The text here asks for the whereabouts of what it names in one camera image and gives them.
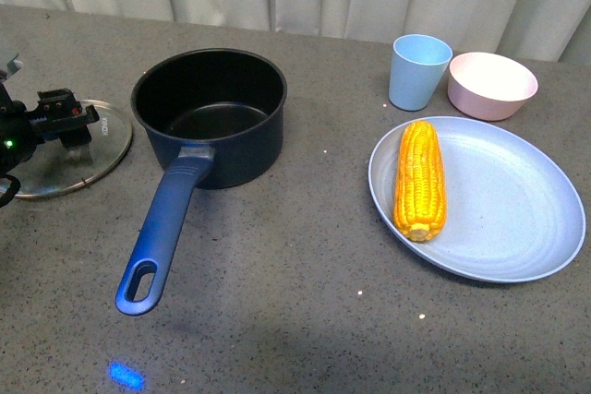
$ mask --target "pink bowl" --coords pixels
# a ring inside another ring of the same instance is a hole
[[[536,92],[536,76],[502,55],[466,53],[450,62],[450,101],[462,113],[476,119],[506,119]]]

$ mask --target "corn cob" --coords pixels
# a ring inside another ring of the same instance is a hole
[[[441,232],[447,218],[443,160],[435,127],[415,121],[403,133],[398,155],[394,225],[414,242]]]

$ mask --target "plate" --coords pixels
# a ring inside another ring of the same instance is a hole
[[[417,243],[393,225],[400,140],[407,122],[376,145],[369,189],[381,217],[419,256],[479,281],[516,283],[566,267],[585,239],[585,211],[566,174],[522,138],[462,117],[428,117],[443,157],[448,218],[434,239]]]

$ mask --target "blue saucepan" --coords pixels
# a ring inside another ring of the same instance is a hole
[[[165,173],[119,285],[119,311],[138,316],[160,301],[195,187],[241,185],[271,167],[283,144],[286,94],[277,66],[234,49],[179,54],[141,77],[131,106]]]

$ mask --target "handle hole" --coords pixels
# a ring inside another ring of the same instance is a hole
[[[144,262],[136,266],[126,293],[129,302],[139,302],[148,297],[155,273],[156,265],[153,262]]]

